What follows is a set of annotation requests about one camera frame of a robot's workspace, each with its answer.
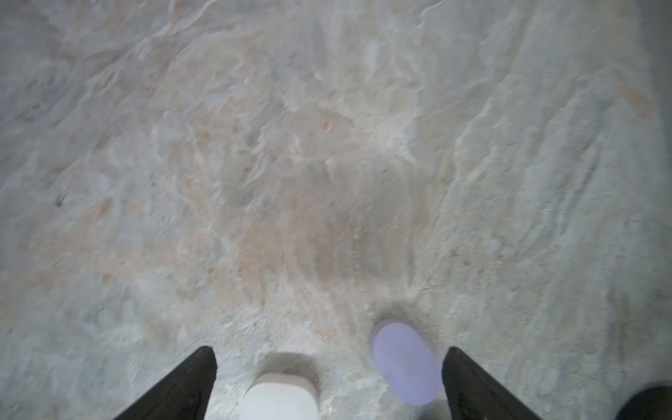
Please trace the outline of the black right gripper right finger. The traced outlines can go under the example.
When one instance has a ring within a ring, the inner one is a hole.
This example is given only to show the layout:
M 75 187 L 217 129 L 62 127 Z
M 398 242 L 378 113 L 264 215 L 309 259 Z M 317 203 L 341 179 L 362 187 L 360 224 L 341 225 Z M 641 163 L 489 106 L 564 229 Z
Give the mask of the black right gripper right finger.
M 541 419 L 456 346 L 446 354 L 442 380 L 452 419 Z

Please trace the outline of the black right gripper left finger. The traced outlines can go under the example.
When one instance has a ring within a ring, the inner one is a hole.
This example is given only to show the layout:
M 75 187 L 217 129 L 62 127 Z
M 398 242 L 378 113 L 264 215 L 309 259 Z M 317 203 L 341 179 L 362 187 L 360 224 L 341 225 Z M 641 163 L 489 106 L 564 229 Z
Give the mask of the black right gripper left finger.
M 213 348 L 201 346 L 117 419 L 203 420 L 217 368 Z

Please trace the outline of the black round stand base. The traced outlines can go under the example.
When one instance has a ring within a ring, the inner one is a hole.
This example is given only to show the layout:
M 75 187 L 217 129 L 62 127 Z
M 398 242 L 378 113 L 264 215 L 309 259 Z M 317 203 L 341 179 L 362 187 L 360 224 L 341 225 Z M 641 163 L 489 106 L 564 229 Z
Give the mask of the black round stand base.
M 672 420 L 672 388 L 658 385 L 633 395 L 619 410 L 616 420 Z

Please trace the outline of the white earbud charging case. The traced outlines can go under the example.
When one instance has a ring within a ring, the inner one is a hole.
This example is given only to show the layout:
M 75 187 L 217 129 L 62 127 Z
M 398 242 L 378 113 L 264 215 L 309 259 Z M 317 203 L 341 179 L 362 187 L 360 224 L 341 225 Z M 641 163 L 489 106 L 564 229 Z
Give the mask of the white earbud charging case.
M 248 389 L 240 420 L 319 420 L 318 392 L 303 376 L 263 374 Z

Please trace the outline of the purple earbud charging case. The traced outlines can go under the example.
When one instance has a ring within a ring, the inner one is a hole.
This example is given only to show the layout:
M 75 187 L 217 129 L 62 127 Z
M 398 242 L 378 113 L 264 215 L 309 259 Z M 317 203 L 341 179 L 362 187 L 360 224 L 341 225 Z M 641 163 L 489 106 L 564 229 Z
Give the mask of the purple earbud charging case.
M 390 390 L 404 403 L 424 406 L 433 402 L 443 386 L 441 367 L 421 335 L 399 320 L 374 326 L 369 350 Z

